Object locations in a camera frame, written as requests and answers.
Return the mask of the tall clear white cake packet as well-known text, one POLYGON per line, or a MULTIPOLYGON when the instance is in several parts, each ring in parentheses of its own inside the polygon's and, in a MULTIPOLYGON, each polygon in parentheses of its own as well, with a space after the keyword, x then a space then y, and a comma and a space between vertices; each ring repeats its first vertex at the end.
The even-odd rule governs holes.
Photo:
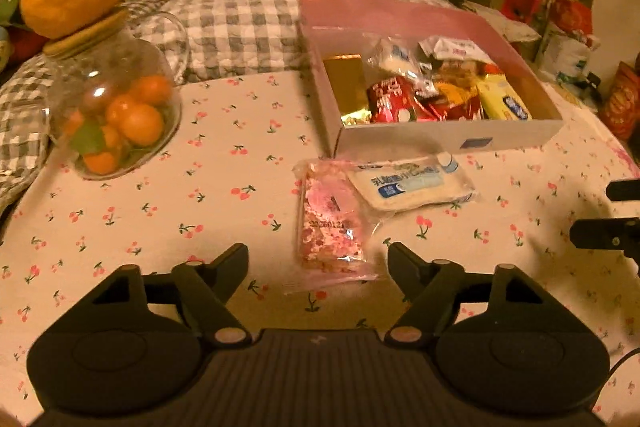
POLYGON ((467 202, 476 195, 473 182, 449 153, 350 164, 346 173, 359 195, 383 212, 467 202))

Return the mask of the white sachet with print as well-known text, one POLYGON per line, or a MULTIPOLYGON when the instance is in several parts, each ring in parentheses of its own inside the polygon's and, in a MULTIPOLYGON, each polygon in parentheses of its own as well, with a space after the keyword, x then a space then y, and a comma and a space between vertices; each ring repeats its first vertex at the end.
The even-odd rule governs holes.
POLYGON ((422 51, 439 61, 474 61, 494 64, 474 41, 444 36, 429 36, 419 42, 422 51))

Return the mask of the pink clear candy packet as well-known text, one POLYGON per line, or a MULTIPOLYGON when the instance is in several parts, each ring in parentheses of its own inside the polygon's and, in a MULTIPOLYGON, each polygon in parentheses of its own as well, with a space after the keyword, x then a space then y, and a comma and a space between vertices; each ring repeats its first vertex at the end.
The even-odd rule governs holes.
POLYGON ((378 228, 393 217, 374 208, 349 176, 349 161, 316 158, 294 167, 300 183, 293 268, 288 294, 382 279, 382 261, 369 251, 378 228))

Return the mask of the grey checkered blanket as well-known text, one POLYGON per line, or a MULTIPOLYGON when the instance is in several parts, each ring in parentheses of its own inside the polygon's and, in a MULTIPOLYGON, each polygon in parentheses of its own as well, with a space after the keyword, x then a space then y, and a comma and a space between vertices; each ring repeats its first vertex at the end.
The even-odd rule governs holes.
MULTIPOLYGON (((445 0, 404 0, 447 6, 445 0)), ((189 51, 183 79, 282 72, 306 66, 298 35, 299 0, 125 0, 134 36, 157 46, 174 64, 189 51)), ((42 98, 52 75, 40 54, 24 62, 1 86, 1 205, 15 202, 38 176, 49 140, 40 129, 16 133, 12 107, 42 98)))

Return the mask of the orange white snack packet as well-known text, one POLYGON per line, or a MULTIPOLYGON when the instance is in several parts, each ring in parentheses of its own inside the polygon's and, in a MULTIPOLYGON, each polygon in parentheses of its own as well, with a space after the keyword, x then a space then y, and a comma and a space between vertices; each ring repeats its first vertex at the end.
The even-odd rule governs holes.
POLYGON ((484 117, 475 76, 436 80, 435 87, 439 96, 430 105, 439 120, 481 120, 484 117))

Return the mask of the red small plush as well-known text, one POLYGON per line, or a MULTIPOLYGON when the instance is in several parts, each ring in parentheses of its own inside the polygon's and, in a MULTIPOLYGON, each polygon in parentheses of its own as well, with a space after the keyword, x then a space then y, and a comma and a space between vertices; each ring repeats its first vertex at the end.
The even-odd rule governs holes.
POLYGON ((41 52, 48 38, 33 31, 9 26, 6 28, 11 43, 10 64, 23 63, 41 52))

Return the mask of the cherry print table cloth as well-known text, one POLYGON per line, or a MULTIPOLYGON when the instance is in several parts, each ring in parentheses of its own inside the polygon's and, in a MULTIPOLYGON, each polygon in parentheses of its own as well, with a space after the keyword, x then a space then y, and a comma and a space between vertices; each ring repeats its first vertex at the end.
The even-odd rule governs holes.
MULTIPOLYGON (((405 308, 392 281, 291 293, 299 161, 318 155, 308 82, 294 74, 190 84, 183 121, 160 155, 106 182, 79 178, 51 157, 11 217, 1 243, 1 406, 31 421, 40 405, 26 375, 35 339, 119 265, 145 273, 210 260, 242 242, 250 272, 230 310, 264 327, 385 331, 405 308)), ((610 425, 639 421, 639 280, 616 251, 578 251, 577 219, 634 216, 605 197, 637 170, 589 110, 551 100, 562 114, 538 148, 466 153, 459 161, 477 195, 466 205, 424 208, 384 223, 372 258, 401 242, 425 259, 471 272, 517 265, 591 327, 617 372, 597 413, 610 425)))

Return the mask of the red gift bag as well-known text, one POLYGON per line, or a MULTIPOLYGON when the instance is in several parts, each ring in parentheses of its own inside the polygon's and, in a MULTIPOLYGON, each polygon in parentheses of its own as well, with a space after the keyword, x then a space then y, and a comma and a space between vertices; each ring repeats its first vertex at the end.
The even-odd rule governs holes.
POLYGON ((579 1, 553 0, 549 9, 549 20, 564 32, 592 34, 591 9, 579 1))

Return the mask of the white printed sack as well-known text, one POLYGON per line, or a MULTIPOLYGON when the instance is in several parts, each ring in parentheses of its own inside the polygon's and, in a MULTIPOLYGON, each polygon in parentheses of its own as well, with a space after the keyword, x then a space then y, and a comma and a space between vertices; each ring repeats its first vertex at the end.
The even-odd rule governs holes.
POLYGON ((581 30, 565 31, 556 23, 547 24, 535 66, 543 80, 575 84, 582 81, 597 39, 581 30))

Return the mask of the gold bar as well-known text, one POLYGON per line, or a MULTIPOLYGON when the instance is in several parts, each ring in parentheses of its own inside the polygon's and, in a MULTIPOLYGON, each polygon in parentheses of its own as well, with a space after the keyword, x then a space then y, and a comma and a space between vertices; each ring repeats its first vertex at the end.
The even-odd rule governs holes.
POLYGON ((345 127, 369 124, 371 111, 367 78, 360 54, 343 54, 323 60, 326 75, 345 127))

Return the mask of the pink silver shallow box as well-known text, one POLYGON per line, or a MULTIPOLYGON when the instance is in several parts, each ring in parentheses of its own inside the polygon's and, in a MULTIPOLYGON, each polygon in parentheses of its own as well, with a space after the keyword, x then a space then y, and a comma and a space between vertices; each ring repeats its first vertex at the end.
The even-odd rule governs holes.
POLYGON ((484 18, 396 0, 300 0, 331 157, 392 160, 546 144, 563 119, 484 18))

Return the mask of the yellow snack packet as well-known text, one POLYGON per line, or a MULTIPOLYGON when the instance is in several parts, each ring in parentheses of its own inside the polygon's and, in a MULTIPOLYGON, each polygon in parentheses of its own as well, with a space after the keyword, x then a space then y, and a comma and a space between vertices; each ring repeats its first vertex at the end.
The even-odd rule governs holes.
POLYGON ((486 75, 477 81, 484 113, 491 120, 528 121, 529 110, 503 74, 486 75))

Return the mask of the dark red candy packet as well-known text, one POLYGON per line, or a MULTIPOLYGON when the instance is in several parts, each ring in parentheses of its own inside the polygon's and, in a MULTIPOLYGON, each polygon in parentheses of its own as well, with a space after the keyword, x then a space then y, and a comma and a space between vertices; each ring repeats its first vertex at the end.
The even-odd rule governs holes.
POLYGON ((367 89, 371 122, 405 124, 411 121, 435 121, 436 118, 418 102, 411 83, 397 76, 380 80, 367 89))

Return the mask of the small clear white cake packet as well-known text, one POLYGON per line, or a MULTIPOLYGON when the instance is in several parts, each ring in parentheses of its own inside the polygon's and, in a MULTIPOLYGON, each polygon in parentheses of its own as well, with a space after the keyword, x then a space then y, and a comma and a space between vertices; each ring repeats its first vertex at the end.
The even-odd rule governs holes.
POLYGON ((414 53, 403 43, 388 37, 378 39, 366 56, 366 63, 381 75, 400 76, 416 86, 432 81, 431 75, 423 72, 414 53))

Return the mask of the glass jar with kumquats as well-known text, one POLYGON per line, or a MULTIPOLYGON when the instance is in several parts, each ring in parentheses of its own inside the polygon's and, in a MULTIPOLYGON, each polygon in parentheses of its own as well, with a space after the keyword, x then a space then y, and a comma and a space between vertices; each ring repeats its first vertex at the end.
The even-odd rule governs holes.
POLYGON ((177 131, 188 35, 169 13, 149 19, 177 39, 171 60, 134 34, 126 9, 44 46, 52 74, 44 106, 49 135, 85 179, 113 179, 140 167, 177 131))

